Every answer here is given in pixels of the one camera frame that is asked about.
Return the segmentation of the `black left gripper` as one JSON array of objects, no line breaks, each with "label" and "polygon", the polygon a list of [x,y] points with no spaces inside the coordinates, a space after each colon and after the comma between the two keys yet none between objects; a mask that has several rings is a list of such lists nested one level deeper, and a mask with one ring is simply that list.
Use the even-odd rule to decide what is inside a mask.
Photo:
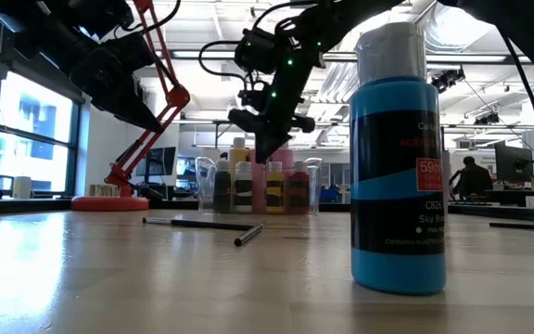
[{"label": "black left gripper", "polygon": [[160,122],[140,97],[141,89],[134,78],[136,70],[156,60],[142,33],[130,33],[100,44],[76,32],[69,49],[73,56],[68,77],[92,97],[98,109],[139,128],[154,133],[162,131]]}]

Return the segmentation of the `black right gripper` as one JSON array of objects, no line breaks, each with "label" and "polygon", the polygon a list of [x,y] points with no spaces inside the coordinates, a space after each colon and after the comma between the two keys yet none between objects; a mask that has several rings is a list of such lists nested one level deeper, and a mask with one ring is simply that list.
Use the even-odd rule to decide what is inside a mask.
[{"label": "black right gripper", "polygon": [[[291,128],[304,132],[314,129],[314,120],[297,116],[295,109],[302,101],[312,68],[318,65],[318,46],[241,44],[235,49],[235,63],[244,70],[273,76],[260,91],[247,91],[241,96],[256,114],[242,109],[232,109],[228,114],[230,122],[256,135],[255,162],[265,163],[278,149],[287,147]],[[278,136],[273,139],[268,134]]]}]

